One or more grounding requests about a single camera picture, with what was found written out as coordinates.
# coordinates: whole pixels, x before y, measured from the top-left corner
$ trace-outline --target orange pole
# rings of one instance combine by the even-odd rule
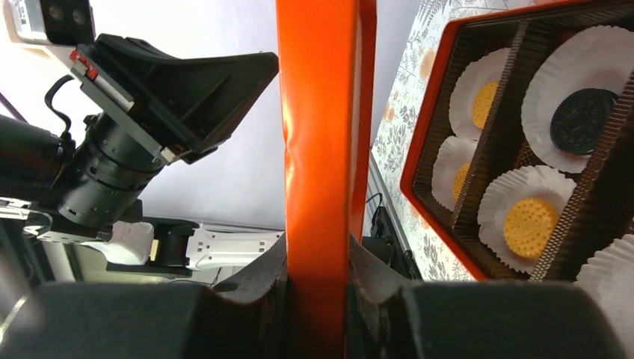
[[[352,191],[350,231],[361,240],[363,235],[363,217],[366,211],[366,192],[368,188],[368,169],[370,162],[370,132],[372,127],[372,93],[375,83],[376,53],[376,0],[360,0],[361,18],[361,59],[360,59],[360,102],[359,126],[357,137],[357,164]]]
[[[358,5],[277,0],[291,358],[344,355]]]

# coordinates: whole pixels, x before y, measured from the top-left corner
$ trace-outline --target white paper liner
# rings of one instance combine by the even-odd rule
[[[471,110],[478,92],[491,81],[502,78],[510,49],[504,48],[472,62],[464,69],[449,100],[449,124],[460,138],[480,139],[482,130],[472,120]]]
[[[497,177],[486,189],[480,209],[480,241],[507,266],[530,274],[537,260],[522,258],[504,240],[504,222],[511,207],[523,198],[540,198],[561,215],[576,183],[548,166],[522,167]]]
[[[599,304],[627,357],[634,358],[634,235],[626,234],[594,253],[581,267],[575,285]]]
[[[455,206],[452,195],[455,175],[460,167],[471,161],[477,144],[476,141],[452,136],[440,145],[431,174],[431,195],[450,211]]]
[[[633,69],[634,33],[596,26],[563,43],[541,65],[522,104],[522,127],[535,155],[561,171],[583,171],[589,155],[559,150],[550,137],[550,122],[559,105],[583,88],[623,91]]]

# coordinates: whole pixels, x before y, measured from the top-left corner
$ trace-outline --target round yellow biscuit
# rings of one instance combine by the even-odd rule
[[[497,81],[492,81],[484,85],[473,100],[473,104],[471,105],[471,119],[473,120],[473,124],[479,129],[483,129],[484,124],[487,122],[498,84]]]
[[[506,216],[504,240],[518,256],[537,259],[544,251],[558,218],[557,209],[545,200],[519,200]]]
[[[458,200],[458,196],[460,196],[460,190],[462,189],[462,185],[464,184],[464,180],[467,178],[467,171],[469,170],[469,165],[471,162],[467,162],[462,167],[458,169],[456,176],[454,177],[454,184],[452,186],[452,196],[454,200]]]

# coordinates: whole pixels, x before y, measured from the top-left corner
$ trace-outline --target black cylinder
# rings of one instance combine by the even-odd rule
[[[0,175],[50,186],[64,162],[59,137],[0,114]]]
[[[189,236],[187,234],[168,233],[158,239],[155,262],[160,266],[187,266],[187,244]]]
[[[101,114],[64,171],[70,190],[58,211],[87,227],[112,224],[163,167],[124,128]]]

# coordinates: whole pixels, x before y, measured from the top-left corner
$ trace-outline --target white backdrop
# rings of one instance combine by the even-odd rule
[[[274,0],[92,0],[91,4],[97,33],[142,38],[179,58],[277,52]],[[419,0],[378,0],[373,133],[418,5]],[[6,34],[0,36],[0,90],[29,122],[59,134],[61,121],[44,106],[43,96],[65,70],[7,47]],[[71,116],[72,134],[79,141],[84,131],[81,120],[100,112],[77,84],[62,88],[54,104]],[[276,78],[216,153],[192,166],[171,165],[150,183],[141,195],[145,213],[283,228],[283,151]]]

